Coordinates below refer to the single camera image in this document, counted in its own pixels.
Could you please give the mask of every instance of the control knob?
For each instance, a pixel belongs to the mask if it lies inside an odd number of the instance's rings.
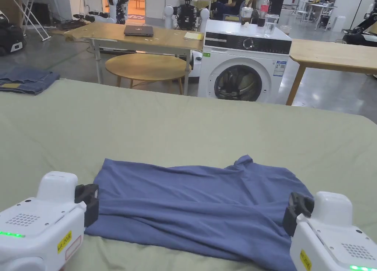
[[[251,38],[245,39],[244,42],[243,42],[243,46],[247,50],[251,49],[253,47],[253,40]]]

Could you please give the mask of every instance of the round wooden stool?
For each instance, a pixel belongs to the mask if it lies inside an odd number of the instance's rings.
[[[116,86],[122,77],[144,82],[172,81],[178,79],[179,93],[183,94],[182,77],[185,76],[186,62],[170,55],[133,53],[111,58],[106,69],[117,76]]]

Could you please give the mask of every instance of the green led light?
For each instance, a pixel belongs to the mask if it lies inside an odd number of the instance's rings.
[[[25,238],[25,235],[8,233],[8,232],[2,232],[2,231],[0,231],[0,235],[10,236],[10,237],[15,237],[15,238]]]
[[[367,267],[361,267],[356,265],[351,265],[350,268],[352,270],[361,270],[361,271],[377,271],[375,268],[367,268]]]

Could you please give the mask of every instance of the notepad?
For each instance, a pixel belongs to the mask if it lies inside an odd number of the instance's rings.
[[[185,35],[185,39],[197,39],[197,40],[202,40],[203,39],[203,34],[197,34],[197,33],[190,33],[187,32]]]

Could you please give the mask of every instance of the plastic bottle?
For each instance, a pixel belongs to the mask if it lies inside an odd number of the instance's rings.
[[[268,7],[269,7],[269,0],[264,0],[260,9],[260,17],[257,22],[257,25],[259,27],[263,27],[264,24],[266,23],[266,14],[268,13]]]

